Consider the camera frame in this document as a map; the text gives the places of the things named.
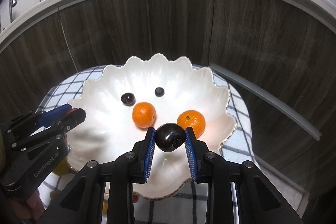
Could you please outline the person's left hand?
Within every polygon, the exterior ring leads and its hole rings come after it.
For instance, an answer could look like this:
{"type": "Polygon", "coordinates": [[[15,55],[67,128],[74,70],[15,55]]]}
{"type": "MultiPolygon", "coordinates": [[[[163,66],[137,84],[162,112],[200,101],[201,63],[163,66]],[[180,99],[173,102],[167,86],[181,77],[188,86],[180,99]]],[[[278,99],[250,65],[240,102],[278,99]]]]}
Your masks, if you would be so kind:
{"type": "Polygon", "coordinates": [[[45,212],[43,203],[40,198],[39,190],[37,189],[33,195],[26,201],[20,202],[9,199],[10,209],[19,219],[33,219],[37,221],[45,212]]]}

